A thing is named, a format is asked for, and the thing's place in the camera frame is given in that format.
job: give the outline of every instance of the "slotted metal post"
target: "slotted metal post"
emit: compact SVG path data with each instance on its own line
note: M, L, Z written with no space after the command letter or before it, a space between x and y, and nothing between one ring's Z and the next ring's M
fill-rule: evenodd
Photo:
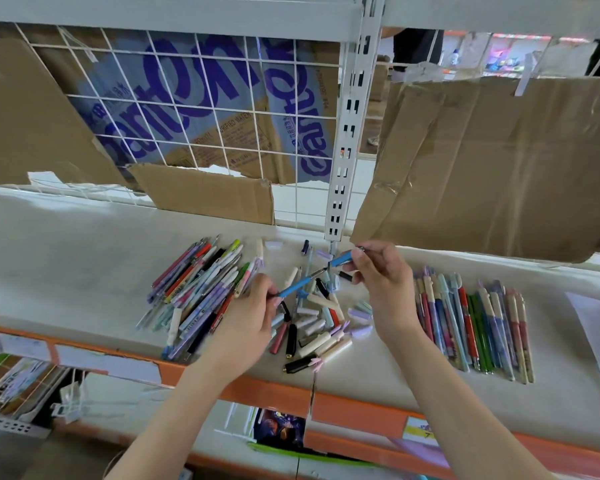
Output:
M361 0L362 17L357 43L345 46L340 84L340 106L331 160L324 238L340 241L347 220L358 145L367 112L369 89L380 42L384 0Z

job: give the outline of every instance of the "forearm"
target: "forearm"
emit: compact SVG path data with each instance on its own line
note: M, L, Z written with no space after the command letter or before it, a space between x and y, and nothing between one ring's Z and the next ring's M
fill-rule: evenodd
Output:
M201 358L188 366L107 480L175 480L225 381Z
M421 330L389 345L459 480L552 479Z

